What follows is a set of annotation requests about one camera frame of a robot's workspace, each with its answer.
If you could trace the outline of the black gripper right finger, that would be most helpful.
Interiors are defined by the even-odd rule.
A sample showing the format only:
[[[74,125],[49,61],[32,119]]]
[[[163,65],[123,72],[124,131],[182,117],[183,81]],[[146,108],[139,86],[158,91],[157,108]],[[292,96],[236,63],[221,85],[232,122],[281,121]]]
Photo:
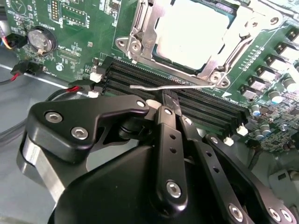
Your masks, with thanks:
[[[295,224],[291,211],[274,196],[216,135],[201,138],[192,121],[182,115],[179,97],[172,93],[184,141],[207,177],[219,224]]]

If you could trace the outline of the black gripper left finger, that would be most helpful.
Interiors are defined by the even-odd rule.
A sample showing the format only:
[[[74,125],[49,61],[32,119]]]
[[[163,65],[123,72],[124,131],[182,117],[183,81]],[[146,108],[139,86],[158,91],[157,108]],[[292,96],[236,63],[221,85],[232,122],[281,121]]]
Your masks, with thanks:
[[[134,148],[152,152],[150,200],[185,210],[183,139],[172,97],[135,95],[48,101],[31,107],[20,151],[58,203],[74,181]]]

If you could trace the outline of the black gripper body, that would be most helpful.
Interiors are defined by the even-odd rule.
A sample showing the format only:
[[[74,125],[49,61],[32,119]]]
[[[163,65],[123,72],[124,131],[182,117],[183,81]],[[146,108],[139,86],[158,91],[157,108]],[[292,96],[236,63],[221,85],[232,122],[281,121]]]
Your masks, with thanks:
[[[134,148],[74,181],[61,195],[50,224],[221,224],[198,166],[185,162],[187,208],[165,217],[150,200],[152,152]]]

